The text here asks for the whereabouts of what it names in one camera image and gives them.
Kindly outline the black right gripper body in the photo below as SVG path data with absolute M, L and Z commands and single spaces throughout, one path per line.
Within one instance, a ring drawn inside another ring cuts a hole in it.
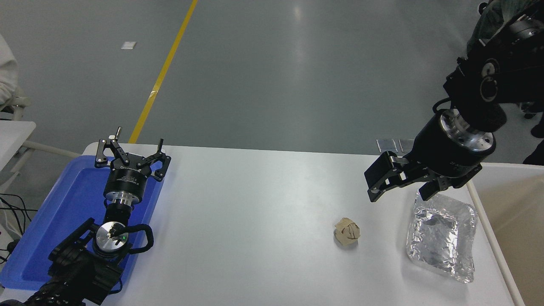
M 437 188 L 460 188 L 482 170 L 483 133 L 459 112 L 437 112 L 416 136 L 410 158 L 427 168 Z

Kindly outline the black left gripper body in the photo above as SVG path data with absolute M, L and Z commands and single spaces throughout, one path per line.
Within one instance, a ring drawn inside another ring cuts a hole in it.
M 128 193 L 133 197 L 133 201 L 142 201 L 147 179 L 150 176 L 150 166 L 142 169 L 125 166 L 111 168 L 104 189 L 104 197 L 109 201 L 113 201 L 115 194 Z

